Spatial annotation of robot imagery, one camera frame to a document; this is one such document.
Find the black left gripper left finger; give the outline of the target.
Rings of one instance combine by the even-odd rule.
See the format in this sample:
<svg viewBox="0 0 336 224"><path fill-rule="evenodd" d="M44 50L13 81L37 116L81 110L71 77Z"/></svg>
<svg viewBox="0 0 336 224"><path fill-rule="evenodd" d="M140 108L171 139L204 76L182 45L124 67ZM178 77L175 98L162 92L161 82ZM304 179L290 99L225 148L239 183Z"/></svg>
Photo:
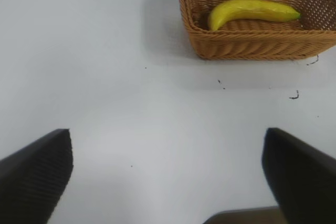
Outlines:
<svg viewBox="0 0 336 224"><path fill-rule="evenodd" d="M1 160L1 223L47 223L74 167L68 129L57 129Z"/></svg>

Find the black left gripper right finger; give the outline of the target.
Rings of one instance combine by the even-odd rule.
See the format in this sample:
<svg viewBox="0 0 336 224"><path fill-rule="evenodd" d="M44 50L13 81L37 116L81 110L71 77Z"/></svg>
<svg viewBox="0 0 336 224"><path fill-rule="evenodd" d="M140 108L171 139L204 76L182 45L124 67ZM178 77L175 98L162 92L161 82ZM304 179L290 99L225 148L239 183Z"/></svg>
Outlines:
<svg viewBox="0 0 336 224"><path fill-rule="evenodd" d="M335 159L279 129L269 128L261 163L288 223L335 223Z"/></svg>

